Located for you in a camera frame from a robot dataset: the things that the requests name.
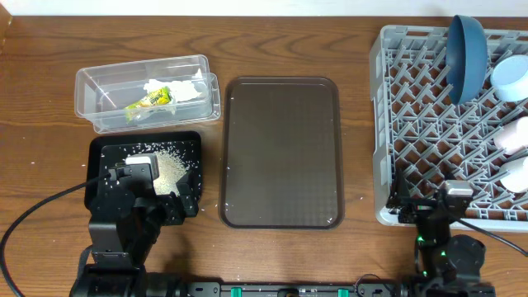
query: clear plastic container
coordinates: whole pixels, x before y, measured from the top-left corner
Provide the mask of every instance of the clear plastic container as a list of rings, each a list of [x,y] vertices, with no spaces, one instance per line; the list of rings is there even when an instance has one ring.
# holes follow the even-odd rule
[[[189,80],[200,92],[196,98],[161,106],[141,107],[141,120],[127,120],[125,107],[147,95],[149,79]],[[90,120],[99,134],[142,130],[217,120],[220,117],[218,81],[204,55],[82,68],[75,82],[75,114]]]

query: dish rack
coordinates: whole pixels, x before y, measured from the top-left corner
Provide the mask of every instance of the dish rack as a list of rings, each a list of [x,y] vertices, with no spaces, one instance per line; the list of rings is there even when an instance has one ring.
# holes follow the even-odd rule
[[[528,54],[528,31],[485,30],[486,81],[477,98],[459,106],[450,104],[452,86],[445,80],[450,71],[447,31],[385,26],[370,50],[376,218],[382,224],[404,225],[397,210],[385,207],[396,168],[403,170],[415,198],[431,197],[448,171],[475,189],[466,211],[469,223],[491,231],[528,232],[528,193],[507,191],[498,174],[504,163],[528,156],[528,148],[507,156],[493,143],[504,125],[528,116],[528,99],[499,101],[489,82],[500,61]],[[452,227],[466,229],[458,223]]]

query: light blue bowl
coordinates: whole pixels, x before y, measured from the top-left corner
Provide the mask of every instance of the light blue bowl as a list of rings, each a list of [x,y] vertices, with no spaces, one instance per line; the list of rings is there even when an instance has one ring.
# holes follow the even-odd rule
[[[488,66],[488,45],[480,22],[471,16],[455,16],[449,26],[445,62],[451,67],[447,83],[453,85],[453,104],[474,99],[484,85]]]

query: white wall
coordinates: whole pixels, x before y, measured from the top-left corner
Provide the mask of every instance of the white wall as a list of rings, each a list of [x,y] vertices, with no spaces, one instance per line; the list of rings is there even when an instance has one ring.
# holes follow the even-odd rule
[[[528,0],[0,0],[39,16],[441,16],[528,17]]]

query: yellow snack packet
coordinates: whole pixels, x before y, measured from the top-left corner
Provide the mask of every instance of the yellow snack packet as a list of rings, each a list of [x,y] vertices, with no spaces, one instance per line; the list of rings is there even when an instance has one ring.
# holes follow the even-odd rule
[[[152,91],[147,96],[143,97],[141,100],[134,102],[130,104],[129,106],[125,107],[126,110],[130,110],[126,112],[126,121],[130,122],[132,120],[139,120],[141,118],[142,112],[141,111],[134,111],[138,110],[141,107],[149,107],[149,106],[159,106],[159,105],[165,105],[171,101],[171,97],[169,95],[169,89],[168,87],[162,87],[157,91]]]

